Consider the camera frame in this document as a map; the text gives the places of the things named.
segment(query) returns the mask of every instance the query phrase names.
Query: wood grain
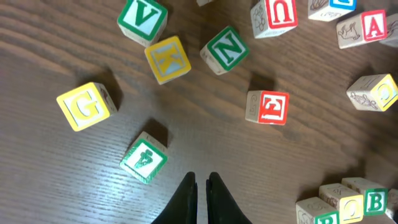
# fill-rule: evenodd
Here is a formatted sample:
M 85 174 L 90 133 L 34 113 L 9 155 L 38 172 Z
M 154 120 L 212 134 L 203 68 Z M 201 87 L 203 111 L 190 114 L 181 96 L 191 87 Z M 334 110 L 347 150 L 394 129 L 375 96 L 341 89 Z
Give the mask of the wood grain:
M 342 177 L 398 187 L 398 105 L 356 111 L 345 95 L 361 75 L 398 71 L 396 49 L 339 50 L 336 21 L 308 20 L 305 0 L 296 29 L 261 40 L 251 30 L 255 0 L 160 2 L 170 11 L 161 39 L 178 35 L 192 64 L 162 86 L 144 48 L 116 24 L 125 0 L 0 0 L 1 223 L 150 223 L 188 171 L 197 175 L 198 223 L 212 171 L 253 223 L 295 223 L 298 199 Z M 398 1 L 358 4 L 391 11 Z M 251 53 L 217 77 L 199 51 L 227 25 Z M 74 133 L 55 99 L 91 80 L 105 84 L 119 113 Z M 245 121 L 246 93 L 261 89 L 290 93 L 285 126 Z M 150 185 L 118 167 L 143 129 L 168 136 L 168 164 Z

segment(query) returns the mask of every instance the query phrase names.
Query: alphabet block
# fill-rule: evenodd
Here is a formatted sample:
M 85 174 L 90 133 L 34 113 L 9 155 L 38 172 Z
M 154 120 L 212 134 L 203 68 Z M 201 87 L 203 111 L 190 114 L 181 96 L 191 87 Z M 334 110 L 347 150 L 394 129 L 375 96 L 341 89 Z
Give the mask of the alphabet block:
M 282 35 L 298 24 L 295 0 L 260 0 L 250 15 L 257 39 Z
M 210 3 L 212 1 L 214 0 L 197 0 L 197 3 L 199 6 L 204 6 L 205 4 Z
M 330 22 L 355 10 L 356 0 L 308 0 L 308 18 Z
M 177 36 L 146 48 L 145 55 L 160 85 L 191 70 L 191 64 Z
M 249 91 L 246 120 L 259 124 L 284 125 L 289 108 L 289 94 L 276 91 Z
M 81 131 L 118 112 L 105 86 L 87 83 L 57 97 L 74 131 Z
M 390 74 L 359 78 L 347 95 L 357 110 L 385 111 L 397 99 L 398 88 Z
M 166 28 L 167 14 L 167 9 L 153 0 L 127 0 L 118 25 L 126 37 L 149 47 Z
M 120 167 L 144 184 L 149 184 L 167 162 L 167 148 L 143 131 L 120 162 Z
M 319 187 L 319 197 L 339 211 L 340 224 L 362 221 L 363 195 L 341 184 L 329 184 Z
M 381 44 L 398 47 L 398 13 L 387 17 L 387 38 Z
M 340 49 L 367 44 L 387 37 L 385 10 L 363 12 L 337 23 Z
M 339 224 L 338 211 L 318 197 L 296 203 L 297 224 Z
M 364 197 L 364 215 L 383 215 L 386 212 L 388 189 L 361 177 L 343 178 L 341 184 Z
M 229 72 L 249 53 L 249 48 L 230 26 L 217 34 L 200 51 L 200 56 L 217 75 Z
M 391 189 L 388 192 L 388 203 L 386 208 L 386 215 L 390 219 L 394 219 L 394 215 L 398 212 L 398 190 Z

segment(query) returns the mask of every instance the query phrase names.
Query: wooden block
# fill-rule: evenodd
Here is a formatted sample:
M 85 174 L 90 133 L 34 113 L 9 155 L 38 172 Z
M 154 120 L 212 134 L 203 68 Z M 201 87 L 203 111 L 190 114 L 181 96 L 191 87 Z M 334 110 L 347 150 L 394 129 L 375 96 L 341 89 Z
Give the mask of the wooden block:
M 200 51 L 200 56 L 217 75 L 229 72 L 249 53 L 239 34 L 230 26 L 217 34 Z
M 340 49 L 367 44 L 387 37 L 385 10 L 363 12 L 337 23 Z
M 145 55 L 160 85 L 191 70 L 191 64 L 177 36 L 146 48 Z
M 398 190 L 391 189 L 388 192 L 388 203 L 386 208 L 386 215 L 390 218 L 394 218 L 394 214 L 398 211 Z
M 380 40 L 381 44 L 398 47 L 398 13 L 387 17 L 387 38 Z
M 356 0 L 308 0 L 308 18 L 330 22 L 355 8 Z
M 167 162 L 167 148 L 143 131 L 120 162 L 120 167 L 149 184 Z
M 250 15 L 257 39 L 282 35 L 298 24 L 295 0 L 260 0 Z
M 361 177 L 343 178 L 341 184 L 364 197 L 364 215 L 383 215 L 386 212 L 388 189 Z
M 289 108 L 289 94 L 276 91 L 249 91 L 246 120 L 259 124 L 284 125 Z
M 205 4 L 210 3 L 212 1 L 214 0 L 197 0 L 197 3 L 199 6 L 204 6 Z
M 167 9 L 153 0 L 127 0 L 118 25 L 126 37 L 149 47 L 166 28 L 167 14 Z
M 297 224 L 339 224 L 338 211 L 318 197 L 296 203 Z
M 319 197 L 337 209 L 340 224 L 360 222 L 363 219 L 363 195 L 342 184 L 323 185 Z
M 118 112 L 105 86 L 87 83 L 57 97 L 74 131 L 81 131 Z
M 390 74 L 359 78 L 347 95 L 357 110 L 385 111 L 397 99 L 398 88 Z

